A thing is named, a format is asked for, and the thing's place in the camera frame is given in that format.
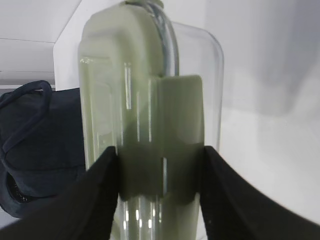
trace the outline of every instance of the white surface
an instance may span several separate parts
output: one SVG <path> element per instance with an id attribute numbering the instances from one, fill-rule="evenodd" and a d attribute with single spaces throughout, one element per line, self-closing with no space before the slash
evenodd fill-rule
<path id="1" fill-rule="evenodd" d="M 80 0 L 0 0 L 0 39 L 55 43 Z"/>
<path id="2" fill-rule="evenodd" d="M 53 43 L 0 39 L 0 71 L 53 72 Z"/>
<path id="3" fill-rule="evenodd" d="M 201 27 L 204 15 L 224 50 L 221 154 L 267 196 L 320 224 L 320 1 L 191 2 L 165 1 L 174 21 Z M 58 89 L 78 86 L 81 30 L 107 5 L 83 0 L 55 45 Z"/>
<path id="4" fill-rule="evenodd" d="M 9 216 L 0 208 L 0 229 L 17 221 L 16 218 Z"/>
<path id="5" fill-rule="evenodd" d="M 0 71 L 1 85 L 26 84 L 32 81 L 45 80 L 54 84 L 55 74 L 53 72 L 32 71 Z"/>

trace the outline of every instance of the white wall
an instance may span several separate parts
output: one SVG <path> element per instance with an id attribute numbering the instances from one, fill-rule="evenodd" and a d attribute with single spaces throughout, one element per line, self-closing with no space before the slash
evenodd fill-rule
<path id="1" fill-rule="evenodd" d="M 53 47 L 81 0 L 0 0 L 0 72 L 54 80 Z"/>
<path id="2" fill-rule="evenodd" d="M 320 1 L 167 0 L 168 16 L 203 27 L 225 54 L 220 152 L 251 184 L 320 224 Z M 78 87 L 83 0 L 54 46 L 56 85 Z"/>
<path id="3" fill-rule="evenodd" d="M 15 222 L 16 220 L 16 218 L 11 217 L 0 208 L 0 229 Z"/>

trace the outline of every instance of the clear glass bottle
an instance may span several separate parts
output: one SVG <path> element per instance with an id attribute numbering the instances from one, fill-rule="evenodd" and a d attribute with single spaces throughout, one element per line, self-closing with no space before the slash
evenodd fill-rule
<path id="1" fill-rule="evenodd" d="M 79 46 L 87 168 L 108 146 L 120 161 L 115 240 L 195 240 L 203 147 L 219 147 L 220 45 L 157 3 L 94 14 Z"/>

